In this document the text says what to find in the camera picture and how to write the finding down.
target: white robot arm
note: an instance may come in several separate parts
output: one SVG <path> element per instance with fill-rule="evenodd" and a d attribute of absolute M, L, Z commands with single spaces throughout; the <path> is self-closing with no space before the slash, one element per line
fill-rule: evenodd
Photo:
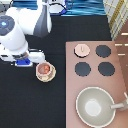
<path fill-rule="evenodd" d="M 45 62 L 40 50 L 28 48 L 25 35 L 43 38 L 50 33 L 52 22 L 47 1 L 37 0 L 38 9 L 11 7 L 0 17 L 0 58 L 15 62 L 15 66 L 29 67 Z"/>

